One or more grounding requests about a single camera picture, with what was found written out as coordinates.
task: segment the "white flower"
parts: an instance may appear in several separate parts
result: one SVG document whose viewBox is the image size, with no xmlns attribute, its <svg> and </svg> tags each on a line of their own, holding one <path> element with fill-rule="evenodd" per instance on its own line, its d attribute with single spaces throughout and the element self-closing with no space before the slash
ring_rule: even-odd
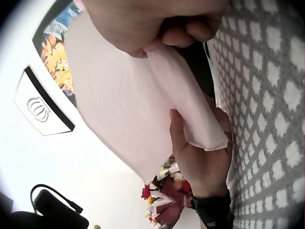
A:
<svg viewBox="0 0 305 229">
<path fill-rule="evenodd" d="M 184 180 L 183 176 L 181 173 L 175 173 L 174 180 Z"/>
<path fill-rule="evenodd" d="M 161 224 L 157 224 L 155 227 L 154 227 L 154 229 L 160 229 L 160 227 L 161 227 Z"/>
<path fill-rule="evenodd" d="M 153 183 L 150 183 L 150 184 L 148 185 L 148 187 L 149 187 L 151 190 L 157 189 L 157 187 L 156 187 Z"/>
<path fill-rule="evenodd" d="M 150 225 L 152 225 L 153 227 L 157 226 L 158 224 L 159 223 L 157 221 L 155 221 L 155 220 L 150 221 Z"/>
<path fill-rule="evenodd" d="M 169 168 L 168 169 L 164 169 L 163 167 L 161 167 L 157 173 L 157 180 L 162 180 L 167 176 L 167 173 L 169 172 Z"/>
</svg>

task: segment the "yellow flower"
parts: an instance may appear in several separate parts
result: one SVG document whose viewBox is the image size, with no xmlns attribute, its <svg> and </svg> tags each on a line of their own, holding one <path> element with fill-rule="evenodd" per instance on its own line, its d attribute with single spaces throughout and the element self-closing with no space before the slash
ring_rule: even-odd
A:
<svg viewBox="0 0 305 229">
<path fill-rule="evenodd" d="M 147 203 L 148 205 L 151 205 L 153 203 L 153 198 L 152 196 L 150 196 L 148 199 L 147 199 Z"/>
</svg>

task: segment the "pink wrapping paper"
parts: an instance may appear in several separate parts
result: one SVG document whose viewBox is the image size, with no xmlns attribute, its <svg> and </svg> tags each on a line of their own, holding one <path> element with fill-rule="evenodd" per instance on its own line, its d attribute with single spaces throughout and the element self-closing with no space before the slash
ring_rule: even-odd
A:
<svg viewBox="0 0 305 229">
<path fill-rule="evenodd" d="M 146 183 L 172 154 L 169 109 L 185 120 L 187 141 L 207 151 L 228 140 L 185 60 L 171 47 L 136 59 L 108 43 L 86 11 L 65 40 L 79 113 Z"/>
</svg>

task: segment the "framed poster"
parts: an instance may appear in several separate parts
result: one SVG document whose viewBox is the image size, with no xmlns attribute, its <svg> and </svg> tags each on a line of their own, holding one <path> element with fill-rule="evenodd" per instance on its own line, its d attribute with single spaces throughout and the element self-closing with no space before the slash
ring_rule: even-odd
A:
<svg viewBox="0 0 305 229">
<path fill-rule="evenodd" d="M 57 0 L 42 20 L 33 38 L 35 48 L 61 91 L 76 106 L 72 77 L 65 51 L 71 19 L 82 12 L 71 0 Z"/>
<path fill-rule="evenodd" d="M 43 136 L 71 132 L 75 127 L 43 89 L 30 67 L 22 74 L 14 103 Z"/>
</svg>

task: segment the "black cable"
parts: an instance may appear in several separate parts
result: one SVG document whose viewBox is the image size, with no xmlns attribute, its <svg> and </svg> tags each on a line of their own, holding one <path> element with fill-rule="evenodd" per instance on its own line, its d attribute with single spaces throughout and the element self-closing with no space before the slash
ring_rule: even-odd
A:
<svg viewBox="0 0 305 229">
<path fill-rule="evenodd" d="M 31 203 L 32 203 L 33 209 L 34 209 L 34 211 L 35 211 L 36 214 L 37 214 L 37 209 L 36 209 L 35 204 L 34 204 L 34 201 L 33 201 L 33 192 L 34 192 L 34 190 L 35 190 L 36 188 L 39 188 L 39 187 L 44 187 L 44 188 L 47 188 L 47 189 L 49 189 L 49 190 L 55 192 L 55 193 L 56 193 L 57 195 L 59 195 L 62 199 L 64 199 L 73 209 L 75 209 L 75 211 L 76 211 L 77 213 L 80 214 L 80 213 L 83 211 L 83 209 L 82 209 L 80 206 L 78 206 L 78 205 L 77 205 L 76 203 L 74 203 L 73 201 L 71 201 L 71 200 L 67 199 L 66 197 L 64 197 L 63 195 L 61 195 L 61 194 L 60 194 L 58 191 L 56 191 L 54 188 L 52 188 L 52 187 L 50 187 L 50 186 L 48 186 L 48 185 L 46 185 L 46 184 L 37 184 L 37 185 L 35 185 L 35 186 L 32 188 L 31 193 L 30 193 Z"/>
</svg>

